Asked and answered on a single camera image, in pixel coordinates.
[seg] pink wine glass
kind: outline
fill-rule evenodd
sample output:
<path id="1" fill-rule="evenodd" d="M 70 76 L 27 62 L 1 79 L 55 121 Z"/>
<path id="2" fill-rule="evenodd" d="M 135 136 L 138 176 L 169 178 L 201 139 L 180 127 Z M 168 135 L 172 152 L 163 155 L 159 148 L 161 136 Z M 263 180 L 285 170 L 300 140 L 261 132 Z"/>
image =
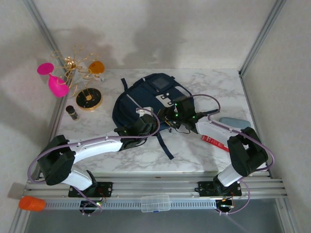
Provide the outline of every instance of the pink wine glass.
<path id="1" fill-rule="evenodd" d="M 69 88 L 66 83 L 56 76 L 51 74 L 49 74 L 49 76 L 49 88 L 52 93 L 59 98 L 65 96 L 69 92 Z"/>
<path id="2" fill-rule="evenodd" d="M 47 62 L 47 63 L 43 63 L 39 65 L 37 72 L 40 75 L 47 75 L 47 74 L 52 73 L 53 70 L 54 70 L 54 65 L 52 63 Z"/>

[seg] backpack strap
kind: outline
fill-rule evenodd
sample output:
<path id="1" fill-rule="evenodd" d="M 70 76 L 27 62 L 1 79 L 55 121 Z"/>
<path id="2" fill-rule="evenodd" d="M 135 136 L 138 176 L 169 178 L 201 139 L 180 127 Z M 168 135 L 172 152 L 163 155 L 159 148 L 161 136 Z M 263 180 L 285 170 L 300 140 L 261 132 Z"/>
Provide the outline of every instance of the backpack strap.
<path id="1" fill-rule="evenodd" d="M 127 83 L 126 83 L 125 78 L 121 78 L 121 82 L 122 82 L 122 84 L 123 84 L 124 91 L 126 91 L 126 90 L 128 89 L 128 87 L 127 87 Z"/>
<path id="2" fill-rule="evenodd" d="M 163 141 L 163 138 L 161 137 L 161 134 L 160 132 L 157 132 L 157 135 L 156 135 L 159 143 L 160 143 L 160 146 L 162 147 L 162 149 L 164 150 L 164 152 L 166 153 L 166 155 L 168 156 L 168 158 L 170 160 L 172 160 L 174 158 L 174 156 L 170 153 L 169 149 L 167 148 L 167 146 L 165 145 L 164 141 Z"/>

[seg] blue eraser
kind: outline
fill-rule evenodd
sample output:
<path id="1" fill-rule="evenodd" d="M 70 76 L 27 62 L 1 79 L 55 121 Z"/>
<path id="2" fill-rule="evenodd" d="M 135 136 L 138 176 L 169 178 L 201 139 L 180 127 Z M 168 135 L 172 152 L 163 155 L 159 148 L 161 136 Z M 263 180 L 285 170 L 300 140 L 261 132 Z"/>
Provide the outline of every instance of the blue eraser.
<path id="1" fill-rule="evenodd" d="M 251 127 L 251 123 L 247 120 L 241 120 L 231 117 L 221 117 L 219 119 L 220 123 L 232 126 L 233 128 L 245 129 L 246 127 Z"/>

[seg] navy backpack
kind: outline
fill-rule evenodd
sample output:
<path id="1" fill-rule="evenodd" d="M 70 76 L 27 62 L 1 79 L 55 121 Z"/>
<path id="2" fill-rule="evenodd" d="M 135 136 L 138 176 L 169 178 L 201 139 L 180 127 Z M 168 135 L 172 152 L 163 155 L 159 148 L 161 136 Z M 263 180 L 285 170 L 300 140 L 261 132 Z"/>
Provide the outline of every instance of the navy backpack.
<path id="1" fill-rule="evenodd" d="M 124 78 L 121 81 L 124 92 L 118 97 L 112 112 L 112 119 L 117 127 L 135 123 L 139 118 L 139 114 L 136 113 L 138 107 L 152 107 L 154 113 L 157 114 L 160 109 L 172 106 L 174 99 L 186 96 L 185 94 L 191 95 L 191 92 L 176 82 L 173 76 L 163 73 L 151 74 L 141 78 L 130 88 L 127 87 Z M 159 131 L 167 128 L 169 125 L 163 121 Z M 157 133 L 156 137 L 169 159 L 173 159 L 174 156 L 165 145 L 160 132 Z"/>

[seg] white wall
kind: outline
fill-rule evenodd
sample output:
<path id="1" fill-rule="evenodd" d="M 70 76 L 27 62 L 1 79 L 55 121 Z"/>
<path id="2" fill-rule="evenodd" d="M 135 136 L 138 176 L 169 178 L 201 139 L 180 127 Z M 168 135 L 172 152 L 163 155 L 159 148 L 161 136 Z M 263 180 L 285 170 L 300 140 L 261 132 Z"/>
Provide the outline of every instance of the white wall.
<path id="1" fill-rule="evenodd" d="M 65 55 L 107 68 L 236 68 L 275 0 L 35 0 Z"/>
<path id="2" fill-rule="evenodd" d="M 244 78 L 301 232 L 311 232 L 311 1 L 287 0 Z"/>
<path id="3" fill-rule="evenodd" d="M 1 2 L 0 28 L 0 232 L 6 233 L 28 165 L 47 143 L 56 100 L 47 77 L 36 72 L 50 50 L 22 1 Z"/>

